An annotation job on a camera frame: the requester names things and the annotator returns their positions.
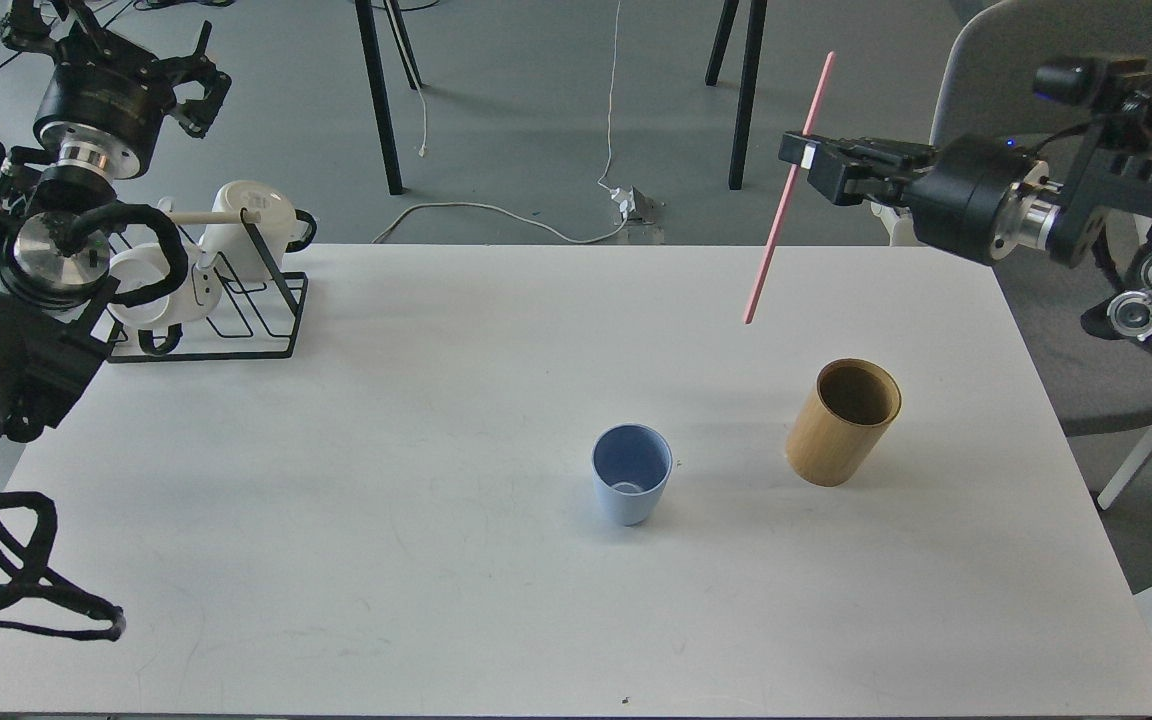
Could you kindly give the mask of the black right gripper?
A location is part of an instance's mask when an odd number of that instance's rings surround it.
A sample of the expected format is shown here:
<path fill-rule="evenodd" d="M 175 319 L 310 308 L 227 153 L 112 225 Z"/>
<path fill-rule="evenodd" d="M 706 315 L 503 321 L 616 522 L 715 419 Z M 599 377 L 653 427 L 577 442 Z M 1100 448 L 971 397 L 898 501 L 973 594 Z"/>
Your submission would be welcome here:
<path fill-rule="evenodd" d="M 965 135 L 937 149 L 890 138 L 827 138 L 783 132 L 778 159 L 810 168 L 824 152 L 865 165 L 819 165 L 808 183 L 836 206 L 876 202 L 908 209 L 914 237 L 956 258 L 992 266 L 1015 247 L 1041 249 L 1043 160 L 1005 141 Z"/>

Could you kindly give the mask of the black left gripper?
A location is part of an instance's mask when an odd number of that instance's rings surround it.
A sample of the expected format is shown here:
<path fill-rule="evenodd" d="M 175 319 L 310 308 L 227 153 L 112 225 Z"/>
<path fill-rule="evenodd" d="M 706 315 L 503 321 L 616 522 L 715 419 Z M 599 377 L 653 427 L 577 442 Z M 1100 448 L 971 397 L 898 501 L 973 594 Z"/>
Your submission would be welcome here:
<path fill-rule="evenodd" d="M 141 68 L 154 60 L 150 51 L 116 38 L 100 50 L 86 35 L 56 40 L 41 6 L 50 6 L 56 18 L 68 20 L 86 12 L 88 1 L 10 1 L 0 18 L 6 50 L 54 59 L 33 123 L 41 147 L 58 152 L 70 141 L 92 143 L 109 159 L 111 179 L 137 179 L 150 168 L 170 113 L 189 137 L 207 135 L 232 88 L 229 74 L 207 55 L 211 22 L 202 23 L 192 54 L 179 58 L 179 68 L 173 70 L 173 86 L 195 83 L 202 94 L 177 104 L 170 85 L 141 76 Z"/>

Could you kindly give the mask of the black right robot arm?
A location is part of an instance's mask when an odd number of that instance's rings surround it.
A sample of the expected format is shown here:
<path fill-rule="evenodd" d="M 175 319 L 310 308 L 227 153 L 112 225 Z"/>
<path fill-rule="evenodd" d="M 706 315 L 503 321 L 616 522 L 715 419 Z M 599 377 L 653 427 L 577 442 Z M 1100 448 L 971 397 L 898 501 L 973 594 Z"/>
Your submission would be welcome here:
<path fill-rule="evenodd" d="M 1084 331 L 1152 355 L 1152 73 L 1140 56 L 1056 56 L 1032 88 L 1091 114 L 1059 132 L 1079 137 L 1060 179 L 1041 147 L 982 135 L 934 147 L 786 132 L 780 156 L 833 205 L 905 210 L 916 240 L 957 258 L 992 266 L 1028 247 L 1073 268 L 1094 256 L 1112 291 Z"/>

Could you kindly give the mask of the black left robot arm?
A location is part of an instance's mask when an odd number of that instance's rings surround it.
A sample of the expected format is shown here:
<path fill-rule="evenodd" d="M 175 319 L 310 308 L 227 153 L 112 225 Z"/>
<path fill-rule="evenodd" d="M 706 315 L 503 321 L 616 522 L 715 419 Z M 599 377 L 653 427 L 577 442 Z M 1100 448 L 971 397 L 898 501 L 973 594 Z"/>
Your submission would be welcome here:
<path fill-rule="evenodd" d="M 207 55 L 160 58 L 97 18 L 86 1 L 14 1 L 0 40 L 52 61 L 35 146 L 0 143 L 0 442 L 58 427 L 109 359 L 93 336 L 108 306 L 143 306 L 179 290 L 189 260 L 165 211 L 119 200 L 114 184 L 150 168 L 165 119 L 202 138 L 230 77 Z M 0 492 L 0 628 L 115 641 L 120 607 L 50 568 L 58 511 L 33 491 Z"/>

